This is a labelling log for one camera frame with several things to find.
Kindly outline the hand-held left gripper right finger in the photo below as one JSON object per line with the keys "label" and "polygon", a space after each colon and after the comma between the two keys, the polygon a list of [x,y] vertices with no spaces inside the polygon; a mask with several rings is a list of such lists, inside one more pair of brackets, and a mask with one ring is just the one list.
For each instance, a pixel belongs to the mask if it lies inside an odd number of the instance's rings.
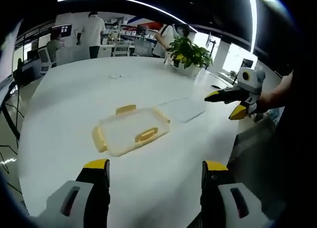
{"label": "hand-held left gripper right finger", "polygon": [[262,203],[220,162],[203,161],[200,223],[203,228],[265,228]]}

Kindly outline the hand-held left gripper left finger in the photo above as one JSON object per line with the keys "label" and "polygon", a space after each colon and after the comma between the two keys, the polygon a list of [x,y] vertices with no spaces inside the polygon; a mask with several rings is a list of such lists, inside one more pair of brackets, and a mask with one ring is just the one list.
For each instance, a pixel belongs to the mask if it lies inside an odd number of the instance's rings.
{"label": "hand-held left gripper left finger", "polygon": [[110,204],[110,161],[85,164],[76,180],[69,180],[47,198],[46,208],[31,217],[37,228],[106,228]]}

